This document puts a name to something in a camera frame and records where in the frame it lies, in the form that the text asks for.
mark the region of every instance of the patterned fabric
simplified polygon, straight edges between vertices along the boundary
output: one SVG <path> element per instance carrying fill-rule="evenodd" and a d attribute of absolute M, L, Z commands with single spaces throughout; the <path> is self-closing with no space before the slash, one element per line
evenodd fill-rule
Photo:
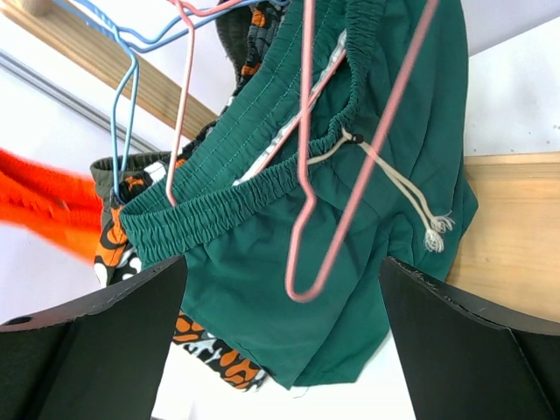
<path fill-rule="evenodd" d="M 251 80 L 260 67 L 286 7 L 277 8 L 268 2 L 258 3 L 253 10 L 247 34 L 247 58 L 237 74 L 237 88 L 222 110 L 223 114 Z M 177 166 L 181 166 L 204 141 L 216 122 L 209 123 L 179 154 Z M 127 203 L 165 178 L 169 156 L 148 165 L 142 171 L 128 176 L 120 184 L 121 200 Z M 142 263 L 132 243 L 124 233 L 119 219 L 124 204 L 111 198 L 112 219 L 101 233 L 101 239 L 94 260 L 95 273 L 101 284 L 109 285 L 126 280 L 142 269 Z M 181 345 L 188 353 L 206 363 L 220 377 L 237 389 L 258 389 L 266 379 L 266 372 L 253 361 L 244 358 L 239 352 L 214 337 L 208 331 L 181 312 L 175 326 L 173 342 Z"/>
<path fill-rule="evenodd" d="M 247 59 L 247 35 L 251 25 L 252 11 L 249 6 L 238 7 L 218 17 L 216 31 L 226 55 L 234 65 L 237 78 Z"/>

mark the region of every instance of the drawstring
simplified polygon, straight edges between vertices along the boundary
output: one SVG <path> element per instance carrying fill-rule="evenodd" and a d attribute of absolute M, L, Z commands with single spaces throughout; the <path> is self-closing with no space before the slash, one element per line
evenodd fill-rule
<path fill-rule="evenodd" d="M 345 129 L 342 129 L 342 137 L 340 140 L 325 154 L 312 157 L 307 160 L 308 165 L 314 165 L 331 157 L 346 142 L 352 142 L 360 146 L 368 155 L 373 156 L 374 152 L 371 145 L 364 141 L 362 135 L 352 135 Z M 444 250 L 444 240 L 440 234 L 453 229 L 454 221 L 449 217 L 435 216 L 428 206 L 428 200 L 422 192 L 409 180 L 406 179 L 399 171 L 385 162 L 379 155 L 374 156 L 375 162 L 381 167 L 389 180 L 399 189 L 406 197 L 410 204 L 414 207 L 420 220 L 422 221 L 426 234 L 424 236 L 424 246 L 429 251 L 442 252 Z"/>

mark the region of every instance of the wooden frame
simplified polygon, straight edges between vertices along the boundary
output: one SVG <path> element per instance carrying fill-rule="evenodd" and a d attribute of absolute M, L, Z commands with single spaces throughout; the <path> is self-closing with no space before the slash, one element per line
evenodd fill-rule
<path fill-rule="evenodd" d="M 32 9 L 28 12 L 23 7 Z M 9 20 L 112 88 L 118 86 L 130 66 L 129 57 L 117 43 L 86 26 L 79 17 L 49 0 L 0 0 L 0 11 Z M 137 105 L 163 123 L 175 127 L 180 86 L 142 57 L 138 57 L 138 61 L 140 80 Z M 131 86 L 130 82 L 124 89 L 127 98 L 130 98 Z M 192 96 L 187 99 L 186 113 L 189 117 L 183 123 L 183 134 L 190 139 L 216 118 L 213 111 Z"/>
<path fill-rule="evenodd" d="M 465 168 L 479 211 L 449 282 L 560 321 L 560 153 L 468 157 Z"/>

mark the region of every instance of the dark green fabric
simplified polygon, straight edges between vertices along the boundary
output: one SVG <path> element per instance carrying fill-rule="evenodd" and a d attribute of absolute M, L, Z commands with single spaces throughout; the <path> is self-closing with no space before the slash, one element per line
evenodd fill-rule
<path fill-rule="evenodd" d="M 248 6 L 239 7 L 216 19 L 216 31 L 226 54 L 234 65 L 235 77 L 239 79 L 247 59 L 247 34 L 253 14 Z"/>
<path fill-rule="evenodd" d="M 119 172 L 121 179 L 136 175 L 142 171 L 146 166 L 169 158 L 169 152 L 151 152 L 139 153 L 137 155 L 129 155 L 127 159 L 127 169 L 124 172 Z M 112 220 L 111 216 L 111 190 L 113 189 L 113 158 L 105 157 L 104 159 L 96 160 L 89 167 L 92 177 L 95 181 L 95 193 L 103 200 L 103 211 L 101 213 L 101 225 L 103 227 Z"/>
<path fill-rule="evenodd" d="M 316 3 L 314 80 L 347 30 L 346 63 L 312 113 L 312 155 L 332 148 L 341 127 L 374 134 L 425 1 Z M 291 228 L 304 203 L 297 134 L 258 176 L 232 187 L 298 112 L 302 1 L 288 10 L 261 69 L 175 175 L 130 202 L 122 224 L 144 264 L 185 254 L 182 309 L 266 368 L 286 388 L 353 382 L 389 325 L 378 283 L 384 256 L 442 280 L 476 211 L 463 171 L 467 49 L 459 0 L 441 2 L 381 156 L 425 194 L 434 214 L 456 221 L 445 251 L 429 253 L 424 226 L 375 170 L 323 293 L 309 304 L 284 291 Z M 348 145 L 310 168 L 318 203 L 304 232 L 296 289 L 314 281 L 365 158 Z"/>

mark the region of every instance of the orange fabric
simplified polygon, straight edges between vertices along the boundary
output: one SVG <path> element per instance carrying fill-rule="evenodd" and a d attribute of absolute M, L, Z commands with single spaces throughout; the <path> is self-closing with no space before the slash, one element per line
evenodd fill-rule
<path fill-rule="evenodd" d="M 29 228 L 90 263 L 101 235 L 101 212 L 92 178 L 0 149 L 0 221 Z"/>

